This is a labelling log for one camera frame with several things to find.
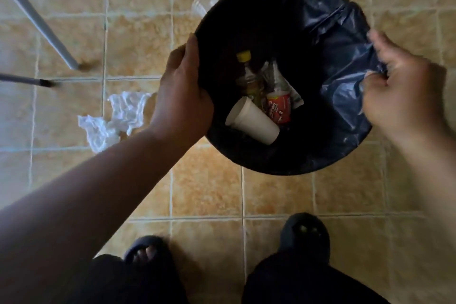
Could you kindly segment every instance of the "left hand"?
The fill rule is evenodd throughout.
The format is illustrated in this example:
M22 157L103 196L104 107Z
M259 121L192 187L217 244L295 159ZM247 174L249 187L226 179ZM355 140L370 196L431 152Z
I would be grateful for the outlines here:
M198 67L198 40L190 34L168 58L150 126L157 137L171 138L185 150L206 135L214 114L208 92L198 85Z

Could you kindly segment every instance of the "label on bottle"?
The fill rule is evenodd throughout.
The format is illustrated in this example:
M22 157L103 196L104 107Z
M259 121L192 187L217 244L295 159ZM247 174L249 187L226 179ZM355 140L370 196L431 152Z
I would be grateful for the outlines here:
M291 120L290 94L280 96L268 94L268 116L276 124L289 123Z

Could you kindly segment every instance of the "black garbage bag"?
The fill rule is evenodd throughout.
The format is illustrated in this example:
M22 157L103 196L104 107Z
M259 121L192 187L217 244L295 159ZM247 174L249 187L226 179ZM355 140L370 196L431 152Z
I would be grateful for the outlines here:
M275 175L309 173L348 155L371 129L360 83L368 71L386 72L368 30L349 0L220 0L196 30L199 84L215 106L209 142L233 162ZM272 145L225 126L241 97L236 53L245 50L254 70L276 58L304 100Z

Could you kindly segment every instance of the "black pants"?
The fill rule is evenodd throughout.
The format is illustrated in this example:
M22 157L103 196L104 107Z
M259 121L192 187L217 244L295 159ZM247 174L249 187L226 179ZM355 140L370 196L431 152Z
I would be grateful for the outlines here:
M112 255L92 261L71 303L188 303L179 279L125 264ZM261 261L249 275L243 304L388 303L383 297L334 268L310 261L293 250Z

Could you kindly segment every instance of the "white cup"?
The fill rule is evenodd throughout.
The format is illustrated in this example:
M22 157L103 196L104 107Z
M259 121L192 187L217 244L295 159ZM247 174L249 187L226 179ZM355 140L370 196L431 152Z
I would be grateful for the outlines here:
M279 135L279 127L247 96L233 106L225 121L226 126L240 130L255 140L271 144Z

